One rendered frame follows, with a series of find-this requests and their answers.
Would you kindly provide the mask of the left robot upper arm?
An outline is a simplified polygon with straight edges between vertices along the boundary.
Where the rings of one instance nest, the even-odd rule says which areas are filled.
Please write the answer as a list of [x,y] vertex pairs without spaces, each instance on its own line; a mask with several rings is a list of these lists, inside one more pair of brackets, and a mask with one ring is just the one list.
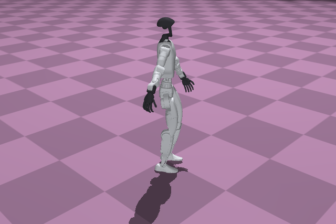
[[177,65],[178,63],[179,63],[179,58],[176,56],[176,58],[175,58],[175,65]]

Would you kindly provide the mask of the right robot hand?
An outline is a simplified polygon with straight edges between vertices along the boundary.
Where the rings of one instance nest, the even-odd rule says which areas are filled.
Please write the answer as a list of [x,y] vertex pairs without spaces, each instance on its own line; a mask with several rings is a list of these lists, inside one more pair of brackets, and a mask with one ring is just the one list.
[[147,89],[147,95],[145,96],[144,102],[143,102],[143,109],[150,112],[150,113],[154,112],[152,110],[152,103],[154,103],[154,106],[157,107],[156,104],[155,104],[154,95],[153,95],[153,94],[155,94],[155,91],[156,91],[156,86],[153,86],[152,91]]

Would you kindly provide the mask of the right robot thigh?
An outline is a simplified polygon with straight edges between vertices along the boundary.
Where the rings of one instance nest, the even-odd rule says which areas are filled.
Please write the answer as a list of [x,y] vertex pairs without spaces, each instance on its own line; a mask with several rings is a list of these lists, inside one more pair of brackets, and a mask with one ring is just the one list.
[[167,109],[165,111],[165,118],[166,118],[166,124],[168,126],[168,129],[164,129],[161,133],[161,138],[163,133],[169,133],[171,136],[171,139],[173,138],[177,123],[178,123],[178,111],[176,107],[176,103],[174,98],[169,97],[169,94],[163,94],[161,98],[161,107],[162,109]]

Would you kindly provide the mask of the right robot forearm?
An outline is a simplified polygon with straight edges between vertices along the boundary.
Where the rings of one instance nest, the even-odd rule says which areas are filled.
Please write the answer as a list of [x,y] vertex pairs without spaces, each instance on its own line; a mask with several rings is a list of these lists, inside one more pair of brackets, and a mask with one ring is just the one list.
[[152,91],[153,86],[156,86],[156,88],[160,85],[160,80],[162,75],[156,71],[158,66],[154,68],[153,75],[152,75],[152,81],[148,84],[148,90]]

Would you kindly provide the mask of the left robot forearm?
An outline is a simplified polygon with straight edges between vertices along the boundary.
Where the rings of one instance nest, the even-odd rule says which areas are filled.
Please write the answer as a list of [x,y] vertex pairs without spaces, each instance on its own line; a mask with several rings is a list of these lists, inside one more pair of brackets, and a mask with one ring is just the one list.
[[177,74],[180,78],[185,77],[184,74],[183,74],[182,68],[181,68],[181,66],[180,66],[180,63],[178,63],[177,65],[175,65],[175,71],[176,71],[176,74]]

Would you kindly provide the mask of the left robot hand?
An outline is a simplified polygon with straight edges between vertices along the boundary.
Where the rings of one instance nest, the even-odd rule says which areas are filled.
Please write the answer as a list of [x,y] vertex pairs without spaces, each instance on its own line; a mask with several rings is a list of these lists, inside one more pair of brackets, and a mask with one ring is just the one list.
[[[192,80],[190,80],[189,78],[186,78],[186,74],[184,72],[183,72],[183,74],[184,74],[185,77],[180,78],[180,79],[182,80],[182,84],[183,84],[183,86],[185,88],[185,92],[187,92],[186,91],[186,87],[187,87],[188,92],[189,92],[189,88],[190,88],[190,91],[192,92],[192,89],[194,90],[194,88],[192,86],[192,84],[194,85],[194,82]],[[189,88],[188,88],[188,86],[189,86]],[[191,89],[190,86],[192,87],[192,89]]]

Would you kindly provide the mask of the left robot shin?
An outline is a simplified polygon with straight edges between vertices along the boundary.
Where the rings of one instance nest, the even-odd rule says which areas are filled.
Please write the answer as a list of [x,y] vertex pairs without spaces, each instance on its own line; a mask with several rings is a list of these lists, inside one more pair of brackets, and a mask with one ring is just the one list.
[[[181,130],[181,126],[182,126],[182,123],[181,123],[179,129],[177,129],[177,130],[175,131],[175,134],[174,134],[174,140],[173,140],[173,144],[172,144],[171,152],[172,152],[172,150],[173,150],[173,148],[174,148],[174,146],[175,146],[174,144],[176,143],[176,141],[177,141],[177,139],[178,139],[178,136],[179,136],[179,133],[180,133],[180,130]],[[170,155],[171,155],[171,152],[170,152]]]

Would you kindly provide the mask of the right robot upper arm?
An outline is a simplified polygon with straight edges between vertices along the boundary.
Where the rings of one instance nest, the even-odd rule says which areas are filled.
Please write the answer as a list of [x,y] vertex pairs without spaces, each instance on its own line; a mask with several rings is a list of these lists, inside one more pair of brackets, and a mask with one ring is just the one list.
[[170,49],[170,46],[168,45],[163,45],[160,48],[159,56],[158,56],[157,63],[156,63],[157,65],[156,71],[159,72],[161,75],[164,74],[164,71],[165,71],[164,65],[166,63],[168,56],[170,55],[170,51],[171,49]]

